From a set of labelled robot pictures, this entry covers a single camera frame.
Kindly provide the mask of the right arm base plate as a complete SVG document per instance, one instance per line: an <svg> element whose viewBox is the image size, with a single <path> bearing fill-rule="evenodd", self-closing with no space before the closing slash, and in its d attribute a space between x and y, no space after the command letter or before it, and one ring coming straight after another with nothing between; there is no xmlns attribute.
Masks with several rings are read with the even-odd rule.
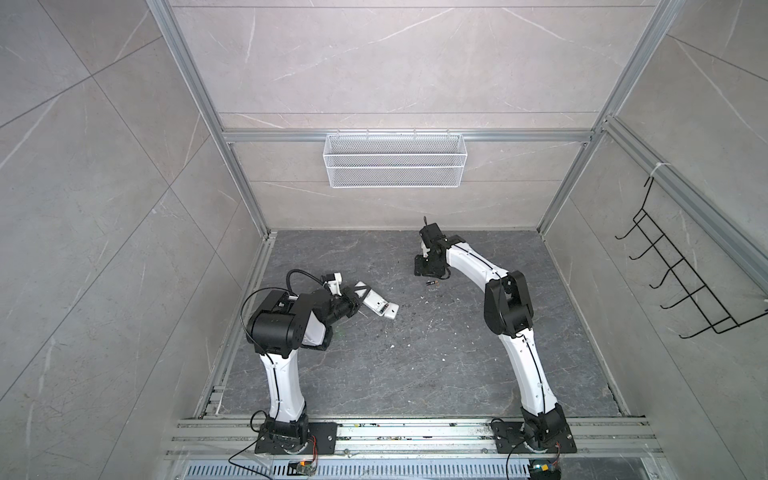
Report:
<svg viewBox="0 0 768 480"><path fill-rule="evenodd" d="M491 429L496 449L501 454L556 454L576 453L578 448L568 425L559 432L535 432L524 421L504 421L492 419Z"/></svg>

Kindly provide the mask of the white remote control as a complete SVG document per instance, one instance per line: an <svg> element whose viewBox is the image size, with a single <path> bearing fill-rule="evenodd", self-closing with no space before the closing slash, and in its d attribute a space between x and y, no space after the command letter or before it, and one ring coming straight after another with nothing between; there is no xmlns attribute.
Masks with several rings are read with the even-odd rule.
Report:
<svg viewBox="0 0 768 480"><path fill-rule="evenodd" d="M361 302L376 315L390 320L394 320L399 311L399 306L395 303L385 300L380 294L375 292L369 285L360 281L354 286L354 291Z"/></svg>

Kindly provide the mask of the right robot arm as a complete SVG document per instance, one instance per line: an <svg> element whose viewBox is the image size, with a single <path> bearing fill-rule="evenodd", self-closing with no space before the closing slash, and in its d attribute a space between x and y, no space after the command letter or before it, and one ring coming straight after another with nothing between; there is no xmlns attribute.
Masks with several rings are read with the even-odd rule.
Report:
<svg viewBox="0 0 768 480"><path fill-rule="evenodd" d="M426 224L419 235L422 253L414 259L414 274L447 279L457 270L481 288L485 323L502 341L518 382L523 439L536 452L555 446L568 423L538 355L534 311L524 274L493 264L462 237L446 236L436 223Z"/></svg>

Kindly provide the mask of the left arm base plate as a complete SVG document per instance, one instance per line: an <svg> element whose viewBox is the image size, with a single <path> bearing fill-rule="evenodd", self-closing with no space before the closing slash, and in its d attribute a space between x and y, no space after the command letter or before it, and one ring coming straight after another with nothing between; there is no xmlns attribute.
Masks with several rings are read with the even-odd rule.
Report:
<svg viewBox="0 0 768 480"><path fill-rule="evenodd" d="M272 455L331 455L339 425L334 422L271 422L262 425L254 452Z"/></svg>

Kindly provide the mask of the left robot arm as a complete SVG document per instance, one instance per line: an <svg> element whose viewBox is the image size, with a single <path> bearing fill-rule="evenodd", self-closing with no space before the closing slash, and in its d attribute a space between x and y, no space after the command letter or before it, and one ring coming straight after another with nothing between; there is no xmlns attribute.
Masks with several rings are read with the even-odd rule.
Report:
<svg viewBox="0 0 768 480"><path fill-rule="evenodd" d="M325 287L299 295L280 287L256 292L265 297L242 323L267 377L270 407L262 429L267 440L288 453L298 453L310 436L298 351L326 350L333 337L332 325L344 317L353 317L362 299L352 287L338 293Z"/></svg>

